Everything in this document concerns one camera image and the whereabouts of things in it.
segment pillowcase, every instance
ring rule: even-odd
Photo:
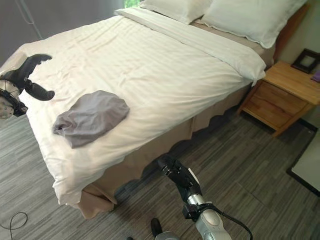
[[[307,0],[214,0],[201,22],[271,48]]]
[[[212,0],[144,0],[140,7],[189,24],[205,14],[211,3]]]

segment window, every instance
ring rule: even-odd
[[[124,7],[125,8],[138,7],[139,3],[140,3],[140,0],[124,0]]]

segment robotic arm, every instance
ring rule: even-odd
[[[19,100],[23,90],[40,101],[49,101],[55,96],[54,91],[46,91],[28,79],[37,65],[50,59],[52,57],[46,54],[28,57],[17,52],[3,64],[0,68],[0,120],[26,114],[28,108]]]
[[[178,188],[182,200],[185,202],[182,213],[185,219],[192,219],[203,240],[231,240],[230,235],[224,229],[222,215],[239,224],[250,234],[249,228],[241,221],[225,214],[215,207],[212,202],[205,202],[202,197],[199,181],[191,169],[186,168],[178,160],[164,155],[158,160],[158,165],[164,174],[169,177]],[[164,238],[159,235],[156,240],[179,239],[165,232]]]

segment white duvet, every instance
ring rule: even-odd
[[[20,98],[60,204],[78,203],[105,169],[264,76],[265,63],[251,48],[148,10],[117,14],[19,49],[53,57],[30,76],[55,91],[53,100],[25,92]],[[98,140],[71,149],[52,126],[79,97],[97,90],[123,98],[130,113]]]

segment gray striped carpet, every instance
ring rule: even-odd
[[[299,123],[279,138],[271,133],[231,109],[192,140],[174,146],[171,155],[194,171],[205,199],[246,223],[255,239],[320,239],[319,199],[286,174],[313,133]],[[120,204],[113,212],[92,220],[59,206],[52,184],[27,118],[7,122],[0,129],[0,224],[8,226],[19,211],[29,216],[25,227],[13,231],[15,240],[151,240],[153,217],[183,240],[200,239],[181,214],[175,185],[154,163],[141,180],[118,190]],[[241,227],[223,221],[232,239],[248,239]],[[9,231],[0,228],[0,239],[9,240]]]

